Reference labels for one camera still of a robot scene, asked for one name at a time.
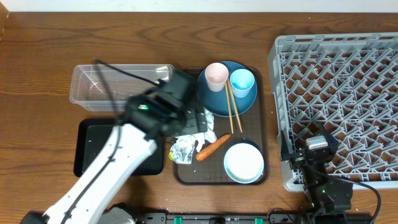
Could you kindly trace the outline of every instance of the orange carrot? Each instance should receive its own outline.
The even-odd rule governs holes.
[[[202,149],[198,154],[197,154],[197,160],[202,161],[206,159],[208,156],[211,155],[216,149],[218,149],[222,144],[224,144],[231,134],[225,134],[223,137],[217,139],[217,141],[211,143],[208,145],[206,148]]]

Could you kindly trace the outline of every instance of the light blue cup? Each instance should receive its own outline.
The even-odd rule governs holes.
[[[238,69],[229,78],[234,96],[244,98],[254,85],[254,75],[247,69]]]

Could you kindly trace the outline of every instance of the transparent container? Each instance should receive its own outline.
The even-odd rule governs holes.
[[[174,73],[172,65],[125,64],[112,66],[156,83],[158,83],[158,79],[169,81]],[[130,96],[141,94],[153,87],[150,83],[127,76],[104,65],[99,65],[99,69],[109,85],[118,111],[124,110],[124,105]],[[69,98],[72,103],[79,104],[88,111],[113,110],[94,65],[78,65],[75,67]]]

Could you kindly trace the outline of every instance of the chopstick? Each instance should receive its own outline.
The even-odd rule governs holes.
[[[226,92],[226,101],[228,102],[229,122],[231,123],[231,134],[233,134],[234,124],[232,122],[231,103],[229,102],[228,85],[226,83],[225,83],[225,92]]]
[[[232,92],[232,87],[231,87],[231,84],[229,83],[229,79],[227,79],[226,82],[228,83],[229,92],[231,93],[232,103],[234,104],[235,115],[236,115],[236,119],[238,120],[239,129],[241,130],[241,133],[243,133],[242,126],[241,126],[241,120],[239,119],[239,112],[238,112],[238,109],[236,109],[235,97],[234,97],[234,93]]]

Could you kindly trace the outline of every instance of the black tray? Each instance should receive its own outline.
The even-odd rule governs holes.
[[[79,125],[73,173],[80,177],[94,161],[111,134],[114,119],[85,119]],[[164,142],[157,141],[157,149],[132,175],[156,175],[163,170]]]
[[[193,77],[199,77],[204,68],[190,68],[184,72]],[[178,165],[173,164],[173,174],[175,179],[185,185],[239,185],[240,183],[232,180],[224,169],[224,155],[226,151],[238,142],[248,142],[256,146],[264,158],[264,171],[260,178],[249,185],[263,184],[269,176],[268,148],[266,134],[266,114],[264,111],[264,91],[262,88],[262,77],[255,68],[248,68],[256,78],[257,98],[252,107],[242,115],[241,120],[243,133],[240,133],[238,122],[233,118],[234,134],[230,139],[217,149],[211,156],[204,161],[198,162],[195,158],[196,150],[193,153],[192,164]],[[231,132],[229,118],[215,116],[215,133],[221,137]]]

